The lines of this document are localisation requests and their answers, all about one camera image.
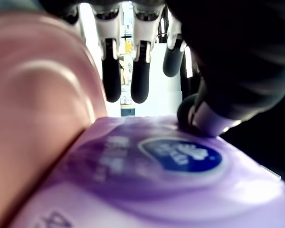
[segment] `blue oval logo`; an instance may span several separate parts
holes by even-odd
[[[222,162],[222,156],[217,151],[185,140],[146,140],[139,147],[169,171],[205,172],[218,167]]]

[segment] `robotic hand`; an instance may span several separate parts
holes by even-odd
[[[66,20],[74,19],[83,0],[22,0]],[[102,50],[103,84],[107,99],[118,100],[120,0],[88,0],[92,5]],[[237,3],[135,0],[132,98],[148,96],[149,67],[156,29],[164,5],[173,14],[168,29],[163,70],[174,76],[186,45],[194,52],[203,76],[199,92],[179,107],[182,127],[217,136],[276,105],[285,95],[285,3],[278,0]]]

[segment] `plastic packaging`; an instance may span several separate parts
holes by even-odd
[[[35,227],[285,228],[285,183],[175,117],[101,118],[10,226]]]

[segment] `pink object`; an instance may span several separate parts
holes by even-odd
[[[0,14],[0,227],[103,116],[97,69],[67,24],[36,13]]]

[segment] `black fingertip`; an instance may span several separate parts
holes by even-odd
[[[106,59],[103,61],[103,84],[108,102],[116,102],[121,94],[120,71],[118,60]]]
[[[197,94],[186,97],[177,110],[177,119],[179,121],[180,127],[183,129],[188,129],[191,127],[191,125],[188,123],[188,114],[191,107],[194,106],[196,97]]]
[[[150,63],[144,60],[133,62],[133,74],[131,83],[131,96],[135,103],[143,103],[149,94]]]
[[[181,61],[184,52],[181,52],[178,48],[170,50],[166,49],[164,61],[163,61],[163,72],[168,77],[177,75],[181,67]]]

